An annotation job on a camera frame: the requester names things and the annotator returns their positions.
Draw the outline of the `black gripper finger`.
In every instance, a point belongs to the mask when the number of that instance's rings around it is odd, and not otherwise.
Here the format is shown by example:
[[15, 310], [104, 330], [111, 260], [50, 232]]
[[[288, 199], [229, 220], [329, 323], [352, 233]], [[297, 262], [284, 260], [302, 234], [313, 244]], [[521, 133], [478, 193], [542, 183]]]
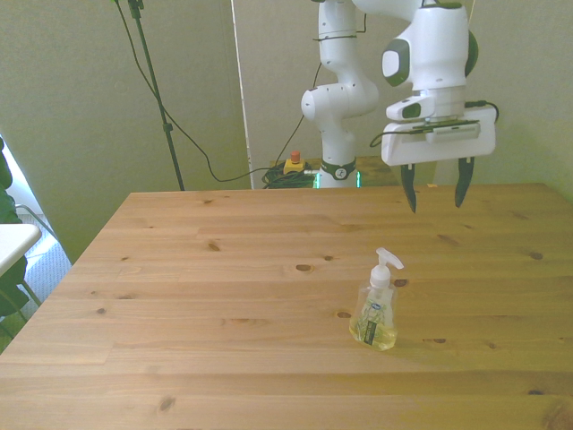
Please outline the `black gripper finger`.
[[460, 208], [465, 200], [467, 190], [471, 184], [475, 166], [475, 158], [461, 158], [458, 160], [458, 182], [455, 189], [455, 205]]
[[413, 213], [416, 213], [416, 195], [414, 189], [415, 164], [406, 164], [400, 167], [401, 181], [408, 205]]

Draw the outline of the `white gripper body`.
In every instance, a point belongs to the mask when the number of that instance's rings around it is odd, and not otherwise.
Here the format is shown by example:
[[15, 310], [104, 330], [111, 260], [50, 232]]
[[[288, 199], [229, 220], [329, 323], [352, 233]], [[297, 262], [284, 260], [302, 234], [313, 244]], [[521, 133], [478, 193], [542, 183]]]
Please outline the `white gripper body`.
[[381, 139], [381, 158], [389, 166], [491, 154], [496, 146], [494, 107], [468, 109], [443, 122], [390, 123]]

